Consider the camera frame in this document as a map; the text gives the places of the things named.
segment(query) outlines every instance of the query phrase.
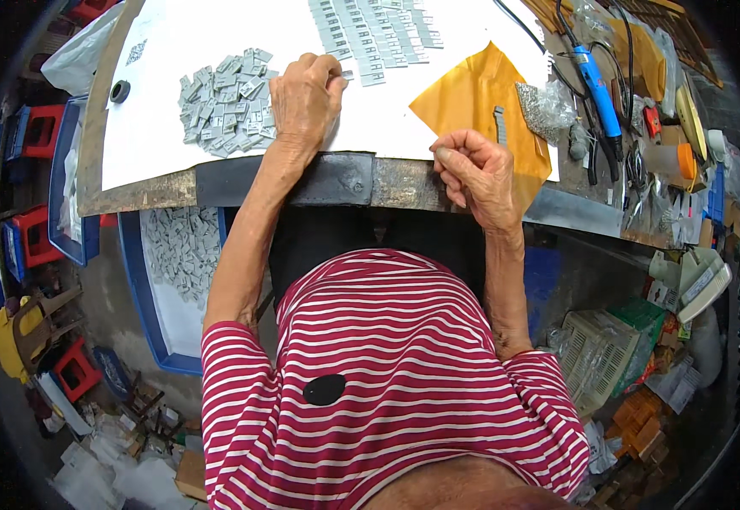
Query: blue soldering iron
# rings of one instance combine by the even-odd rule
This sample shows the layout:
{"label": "blue soldering iron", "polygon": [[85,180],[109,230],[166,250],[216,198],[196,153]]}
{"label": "blue soldering iron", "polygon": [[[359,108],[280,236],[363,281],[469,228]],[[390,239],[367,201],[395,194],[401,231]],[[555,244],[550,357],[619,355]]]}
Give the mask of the blue soldering iron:
{"label": "blue soldering iron", "polygon": [[620,129],[620,121],[616,117],[613,101],[610,100],[608,87],[606,87],[605,81],[602,79],[599,67],[593,61],[591,52],[584,45],[580,44],[574,33],[571,32],[568,21],[562,15],[560,5],[561,0],[557,0],[557,16],[566,31],[566,35],[570,39],[571,47],[574,48],[574,61],[579,68],[579,74],[582,76],[585,85],[588,86],[593,103],[597,106],[597,114],[602,123],[602,131],[605,138],[610,148],[613,149],[616,160],[622,161],[622,130]]}

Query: white crate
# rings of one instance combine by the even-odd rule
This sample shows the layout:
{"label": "white crate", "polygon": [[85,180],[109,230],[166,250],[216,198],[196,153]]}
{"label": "white crate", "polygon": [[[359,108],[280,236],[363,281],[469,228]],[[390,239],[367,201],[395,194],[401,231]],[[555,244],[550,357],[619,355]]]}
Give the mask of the white crate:
{"label": "white crate", "polygon": [[610,397],[630,362],[639,332],[605,310],[568,312],[562,329],[571,338],[560,367],[571,401],[584,417]]}

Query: fingernail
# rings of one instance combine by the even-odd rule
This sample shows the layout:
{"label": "fingernail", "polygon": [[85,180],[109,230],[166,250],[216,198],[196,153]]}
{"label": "fingernail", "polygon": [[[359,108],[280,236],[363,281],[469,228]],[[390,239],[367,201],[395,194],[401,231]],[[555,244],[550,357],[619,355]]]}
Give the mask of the fingernail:
{"label": "fingernail", "polygon": [[435,150],[435,158],[438,158],[438,159],[441,159],[441,160],[446,160],[446,159],[448,159],[450,157],[450,155],[451,155],[451,152],[446,147],[438,147]]}

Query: plastic bottle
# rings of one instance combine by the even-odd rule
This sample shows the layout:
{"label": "plastic bottle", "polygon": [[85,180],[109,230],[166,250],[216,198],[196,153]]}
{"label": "plastic bottle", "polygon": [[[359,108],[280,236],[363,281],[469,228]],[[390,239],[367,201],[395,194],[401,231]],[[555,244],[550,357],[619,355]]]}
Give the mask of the plastic bottle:
{"label": "plastic bottle", "polygon": [[642,154],[647,171],[661,176],[694,179],[697,171],[690,144],[649,145]]}

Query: orange bottle cap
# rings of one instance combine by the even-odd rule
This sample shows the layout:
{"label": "orange bottle cap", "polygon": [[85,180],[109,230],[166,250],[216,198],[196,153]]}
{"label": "orange bottle cap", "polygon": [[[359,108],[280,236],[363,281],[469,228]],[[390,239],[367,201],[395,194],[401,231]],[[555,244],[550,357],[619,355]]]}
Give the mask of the orange bottle cap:
{"label": "orange bottle cap", "polygon": [[698,165],[693,158],[693,149],[690,144],[679,144],[677,147],[678,168],[685,179],[694,179]]}

